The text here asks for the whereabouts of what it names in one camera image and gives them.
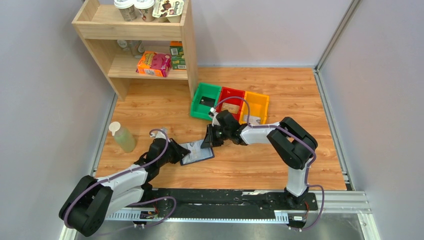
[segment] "green box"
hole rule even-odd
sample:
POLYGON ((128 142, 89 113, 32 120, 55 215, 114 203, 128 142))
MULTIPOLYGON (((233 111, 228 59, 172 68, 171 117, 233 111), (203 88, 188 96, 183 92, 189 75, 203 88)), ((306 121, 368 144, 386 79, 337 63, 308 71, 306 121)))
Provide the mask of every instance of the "green box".
POLYGON ((190 116, 212 121, 209 111, 218 103, 220 93, 221 86, 200 82, 191 102, 190 116))
POLYGON ((171 58, 172 69, 187 69, 186 68, 186 59, 184 55, 172 56, 171 58))
POLYGON ((170 51, 172 56, 184 55, 184 51, 183 51, 182 46, 170 46, 169 51, 170 51))

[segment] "wooden floor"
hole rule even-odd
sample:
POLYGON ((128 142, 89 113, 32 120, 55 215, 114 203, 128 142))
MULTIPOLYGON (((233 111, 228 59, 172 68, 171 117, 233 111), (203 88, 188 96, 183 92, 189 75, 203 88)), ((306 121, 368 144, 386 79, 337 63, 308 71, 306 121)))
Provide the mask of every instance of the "wooden floor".
MULTIPOLYGON (((323 105, 310 68, 199 69, 199 81, 269 95, 267 123, 290 116, 318 141, 309 183, 346 190, 323 105)), ((97 177, 128 168, 152 143, 149 130, 165 127, 177 143, 203 139, 210 122, 190 117, 190 93, 182 80, 133 80, 125 102, 118 101, 112 121, 134 134, 137 145, 124 153, 109 133, 97 177)), ((185 166, 167 164, 150 183, 156 188, 283 189, 288 168, 270 144, 214 148, 215 158, 185 166)))

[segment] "yellow bin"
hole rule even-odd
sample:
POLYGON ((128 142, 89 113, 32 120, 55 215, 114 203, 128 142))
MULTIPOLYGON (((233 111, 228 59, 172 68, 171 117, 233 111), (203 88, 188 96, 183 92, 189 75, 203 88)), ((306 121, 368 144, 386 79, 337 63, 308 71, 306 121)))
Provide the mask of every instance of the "yellow bin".
MULTIPOLYGON (((246 91, 244 99, 250 106, 249 122, 254 125, 265 124, 268 117, 268 105, 270 103, 270 96, 251 91, 246 91)), ((243 102, 243 107, 240 113, 239 123, 245 124, 248 117, 248 106, 243 102)))

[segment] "shelf board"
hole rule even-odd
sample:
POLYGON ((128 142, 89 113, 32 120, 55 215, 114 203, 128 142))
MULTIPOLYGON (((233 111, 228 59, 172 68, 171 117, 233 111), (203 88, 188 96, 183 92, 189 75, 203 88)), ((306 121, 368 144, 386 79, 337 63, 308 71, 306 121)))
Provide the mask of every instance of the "shelf board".
MULTIPOLYGON (((147 46, 147 51, 154 51, 158 53, 169 53, 170 48, 167 46, 147 46)), ((137 63, 140 59, 137 59, 131 55, 130 52, 124 52, 118 49, 118 52, 113 59, 110 70, 107 73, 109 78, 129 78, 129 79, 169 79, 169 80, 188 80, 186 70, 174 70, 169 71, 168 77, 158 77, 147 74, 141 74, 136 72, 137 63)))
POLYGON ((145 22, 140 14, 138 13, 138 10, 136 10, 137 13, 137 19, 133 21, 124 21, 120 11, 118 8, 115 7, 113 4, 101 4, 97 11, 95 12, 92 22, 96 23, 102 23, 102 24, 108 24, 108 23, 120 23, 123 25, 180 25, 180 23, 170 23, 170 22, 159 22, 158 18, 155 18, 155 20, 151 22, 145 22))
POLYGON ((124 21, 119 9, 112 4, 95 4, 95 1, 83 5, 83 9, 73 20, 75 28, 85 39, 97 40, 151 40, 151 41, 181 41, 181 22, 145 22, 137 13, 134 21, 124 21))

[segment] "plastic tray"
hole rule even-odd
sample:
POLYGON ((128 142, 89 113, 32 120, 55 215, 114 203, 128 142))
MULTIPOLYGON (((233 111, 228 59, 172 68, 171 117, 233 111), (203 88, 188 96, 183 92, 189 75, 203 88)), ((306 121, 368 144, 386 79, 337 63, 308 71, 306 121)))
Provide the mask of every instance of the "plastic tray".
MULTIPOLYGON (((219 95, 219 100, 218 102, 221 102, 223 99, 228 98, 228 97, 241 97, 244 98, 245 97, 245 91, 242 90, 237 90, 237 89, 232 89, 229 87, 222 87, 221 89, 221 94, 219 95)), ((237 105, 238 106, 238 111, 237 113, 231 113, 234 118, 239 121, 240 120, 240 113, 242 112, 242 108, 243 108, 243 100, 241 99, 237 99, 237 98, 231 98, 226 100, 225 102, 221 103, 219 106, 216 107, 216 112, 219 113, 221 112, 221 109, 223 108, 223 104, 227 103, 227 104, 232 104, 232 105, 237 105)))
MULTIPOLYGON (((265 124, 268 117, 268 104, 270 103, 270 96, 247 91, 244 94, 244 99, 246 99, 250 106, 250 123, 257 125, 258 123, 252 123, 252 120, 254 120, 255 117, 259 117, 260 124, 265 124)), ((241 110, 240 120, 238 122, 245 124, 245 118, 247 115, 248 106, 246 106, 246 103, 243 102, 243 108, 241 110)))
POLYGON ((212 121, 208 113, 218 103, 220 93, 221 86, 200 82, 191 102, 190 116, 212 121))

